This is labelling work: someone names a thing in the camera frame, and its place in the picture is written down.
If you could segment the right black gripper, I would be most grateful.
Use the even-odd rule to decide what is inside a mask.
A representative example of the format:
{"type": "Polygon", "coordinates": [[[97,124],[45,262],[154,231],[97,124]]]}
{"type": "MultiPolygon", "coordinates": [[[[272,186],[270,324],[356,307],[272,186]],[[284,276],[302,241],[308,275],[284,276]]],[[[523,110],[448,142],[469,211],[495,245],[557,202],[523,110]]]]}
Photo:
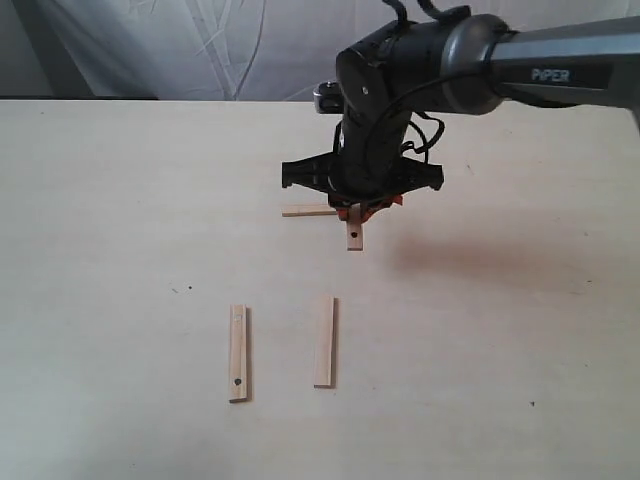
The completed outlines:
{"type": "Polygon", "coordinates": [[[362,223],[382,210],[402,206],[402,194],[421,188],[439,190],[444,183],[442,167],[404,155],[412,150],[427,156],[431,148],[405,141],[407,129],[415,125],[411,117],[411,112],[400,111],[377,123],[345,107],[332,150],[284,162],[282,186],[297,185],[326,194],[341,221],[349,220],[351,205],[360,204],[362,223]]]}

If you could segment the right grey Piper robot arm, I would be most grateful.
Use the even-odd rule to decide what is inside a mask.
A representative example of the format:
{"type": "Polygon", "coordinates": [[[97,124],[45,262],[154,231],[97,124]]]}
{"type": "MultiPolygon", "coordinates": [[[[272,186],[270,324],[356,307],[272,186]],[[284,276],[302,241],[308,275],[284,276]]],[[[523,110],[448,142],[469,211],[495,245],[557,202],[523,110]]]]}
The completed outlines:
{"type": "Polygon", "coordinates": [[[314,92],[319,113],[340,116],[332,149],[284,163],[284,187],[324,193],[341,219],[352,207],[368,219],[443,184],[428,160],[433,140],[405,137],[417,118],[484,115],[504,100],[549,109],[639,104],[635,17],[521,32],[465,5],[421,8],[425,23],[394,2],[394,21],[337,55],[335,80],[314,92]]]}

